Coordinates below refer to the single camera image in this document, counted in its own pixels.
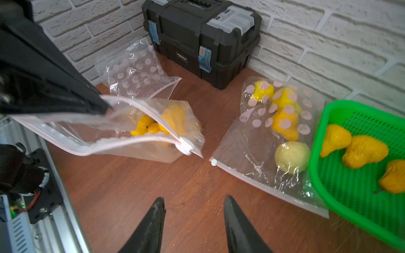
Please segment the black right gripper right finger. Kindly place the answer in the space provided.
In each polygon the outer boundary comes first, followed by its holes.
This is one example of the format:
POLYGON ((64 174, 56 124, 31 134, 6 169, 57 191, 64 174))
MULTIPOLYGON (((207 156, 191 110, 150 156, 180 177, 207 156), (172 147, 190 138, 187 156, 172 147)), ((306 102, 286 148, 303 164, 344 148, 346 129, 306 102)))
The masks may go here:
POLYGON ((229 195, 225 197, 224 218, 229 253, 273 253, 229 195))

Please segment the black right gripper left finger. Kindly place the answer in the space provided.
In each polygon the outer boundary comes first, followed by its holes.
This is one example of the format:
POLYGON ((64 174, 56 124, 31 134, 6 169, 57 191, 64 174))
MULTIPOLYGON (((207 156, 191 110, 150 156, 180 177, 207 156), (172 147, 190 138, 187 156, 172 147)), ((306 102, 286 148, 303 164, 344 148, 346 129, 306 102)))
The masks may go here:
POLYGON ((160 253, 166 209, 158 197, 119 253, 160 253))

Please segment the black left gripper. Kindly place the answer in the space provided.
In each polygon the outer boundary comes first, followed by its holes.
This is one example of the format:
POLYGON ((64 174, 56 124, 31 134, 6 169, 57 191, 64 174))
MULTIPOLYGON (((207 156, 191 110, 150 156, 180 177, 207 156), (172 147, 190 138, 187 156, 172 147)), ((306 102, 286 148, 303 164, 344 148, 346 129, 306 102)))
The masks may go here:
POLYGON ((34 22, 30 1, 1 1, 1 114, 103 115, 109 108, 34 22))

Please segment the dotted zip bag with pears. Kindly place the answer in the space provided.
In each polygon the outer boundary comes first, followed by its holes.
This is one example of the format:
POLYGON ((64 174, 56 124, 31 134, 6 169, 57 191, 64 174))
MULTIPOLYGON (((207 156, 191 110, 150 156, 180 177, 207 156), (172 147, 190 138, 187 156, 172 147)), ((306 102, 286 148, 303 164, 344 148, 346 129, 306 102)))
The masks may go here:
POLYGON ((97 56, 95 68, 110 95, 130 99, 169 99, 181 80, 165 73, 148 38, 97 56))

